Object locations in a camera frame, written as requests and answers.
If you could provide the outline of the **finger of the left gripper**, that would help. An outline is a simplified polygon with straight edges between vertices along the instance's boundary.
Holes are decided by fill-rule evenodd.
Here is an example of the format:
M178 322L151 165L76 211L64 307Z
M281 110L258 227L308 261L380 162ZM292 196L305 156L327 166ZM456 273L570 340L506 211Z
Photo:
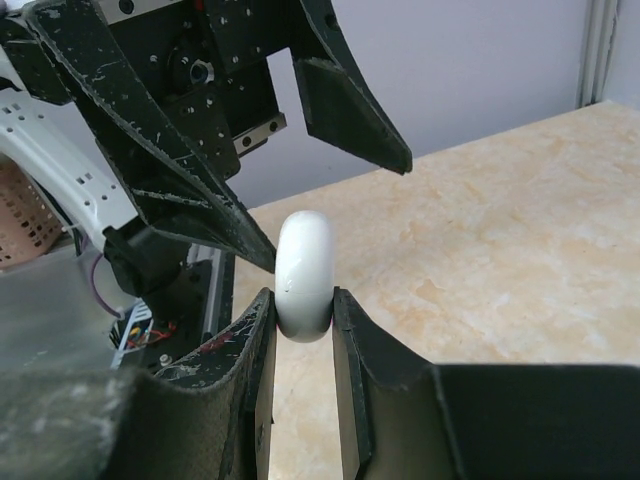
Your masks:
M364 79L330 1L292 3L292 60L307 133L400 175L412 152Z
M31 3L27 27L146 225L274 271L276 249L268 236L161 110L92 2Z

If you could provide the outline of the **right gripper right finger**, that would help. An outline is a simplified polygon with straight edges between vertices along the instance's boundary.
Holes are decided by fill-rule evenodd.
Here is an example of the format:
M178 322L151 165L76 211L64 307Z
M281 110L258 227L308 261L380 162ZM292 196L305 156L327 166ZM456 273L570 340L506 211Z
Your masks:
M635 479L639 370L606 364L437 364L333 299L347 479Z

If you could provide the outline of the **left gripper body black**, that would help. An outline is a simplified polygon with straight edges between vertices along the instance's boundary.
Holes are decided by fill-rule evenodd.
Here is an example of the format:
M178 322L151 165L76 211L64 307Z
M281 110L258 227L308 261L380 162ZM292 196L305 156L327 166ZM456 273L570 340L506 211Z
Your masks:
M95 1L139 79L224 178L286 125L267 63L295 52L303 1Z

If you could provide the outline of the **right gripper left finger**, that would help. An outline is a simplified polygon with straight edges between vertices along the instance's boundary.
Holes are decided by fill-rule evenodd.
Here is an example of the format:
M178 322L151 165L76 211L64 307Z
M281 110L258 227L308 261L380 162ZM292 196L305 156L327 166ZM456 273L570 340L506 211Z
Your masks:
M1 376L5 479L264 479L274 295L173 364Z

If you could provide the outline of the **white earbud case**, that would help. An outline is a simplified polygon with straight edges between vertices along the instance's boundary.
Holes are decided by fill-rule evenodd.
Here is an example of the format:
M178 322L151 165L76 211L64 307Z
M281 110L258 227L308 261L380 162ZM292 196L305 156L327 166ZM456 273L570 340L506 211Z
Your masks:
M282 334L312 343L327 332L333 315L334 237L329 219L303 210L283 223L277 246L274 295Z

